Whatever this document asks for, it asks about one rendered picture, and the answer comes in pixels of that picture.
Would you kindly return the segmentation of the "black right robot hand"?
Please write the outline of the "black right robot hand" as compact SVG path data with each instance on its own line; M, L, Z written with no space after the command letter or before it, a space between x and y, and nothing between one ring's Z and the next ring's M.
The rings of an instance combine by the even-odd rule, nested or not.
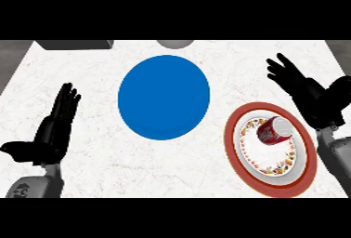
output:
M351 104L351 76L340 77L329 88L316 79L306 77L288 59L279 53L278 63L267 59L267 77L292 97L303 119L315 129L346 124L341 111Z

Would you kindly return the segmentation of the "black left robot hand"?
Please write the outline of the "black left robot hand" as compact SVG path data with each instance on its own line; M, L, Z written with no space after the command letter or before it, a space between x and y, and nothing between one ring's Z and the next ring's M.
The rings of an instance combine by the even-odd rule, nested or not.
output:
M9 141L0 152L11 155L18 163L54 165L68 152L71 124L77 113L82 95L73 83L64 83L49 116L43 119L33 141Z

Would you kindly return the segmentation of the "red can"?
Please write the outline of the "red can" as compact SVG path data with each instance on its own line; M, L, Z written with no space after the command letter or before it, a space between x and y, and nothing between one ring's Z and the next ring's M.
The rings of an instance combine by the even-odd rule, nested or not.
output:
M292 124L281 116L272 117L259 127L257 136L263 144L276 145L292 137Z

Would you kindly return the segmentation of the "red-rimmed white patterned plate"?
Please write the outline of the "red-rimmed white patterned plate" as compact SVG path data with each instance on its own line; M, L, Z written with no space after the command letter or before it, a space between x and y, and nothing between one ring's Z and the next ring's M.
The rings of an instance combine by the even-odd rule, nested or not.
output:
M260 126L282 129L288 139L275 145L260 140ZM279 106L251 102L232 113L225 127L225 150L245 184L270 197L295 197L318 173L313 139L297 117Z

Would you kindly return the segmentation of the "blue round plate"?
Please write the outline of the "blue round plate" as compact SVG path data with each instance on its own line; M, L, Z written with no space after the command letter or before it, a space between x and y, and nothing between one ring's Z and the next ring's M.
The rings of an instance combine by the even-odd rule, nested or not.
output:
M118 109L127 127L145 138L183 136L203 122L210 84L197 64L177 56L144 60L129 71L118 91Z

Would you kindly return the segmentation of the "dark grey box appliance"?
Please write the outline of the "dark grey box appliance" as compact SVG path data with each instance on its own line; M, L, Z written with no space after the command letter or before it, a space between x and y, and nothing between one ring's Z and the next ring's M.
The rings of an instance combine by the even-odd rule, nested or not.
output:
M113 40L37 40L45 50L111 49Z

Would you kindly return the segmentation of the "grey round object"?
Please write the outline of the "grey round object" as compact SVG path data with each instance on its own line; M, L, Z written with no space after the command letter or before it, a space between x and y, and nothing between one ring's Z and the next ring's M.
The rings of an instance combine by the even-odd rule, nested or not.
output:
M188 47L194 41L192 40L160 40L160 45L170 49L180 49Z

